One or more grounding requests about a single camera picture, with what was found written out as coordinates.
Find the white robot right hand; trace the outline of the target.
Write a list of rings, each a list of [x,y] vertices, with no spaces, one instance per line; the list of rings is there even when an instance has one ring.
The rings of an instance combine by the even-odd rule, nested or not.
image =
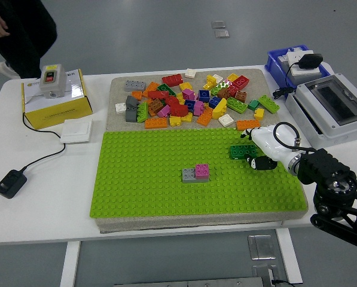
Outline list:
[[[248,137],[264,153],[263,156],[245,155],[248,164],[255,170],[273,170],[281,162],[292,175],[297,174],[298,163],[302,151],[300,135],[297,129],[289,123],[246,129],[241,137]]]

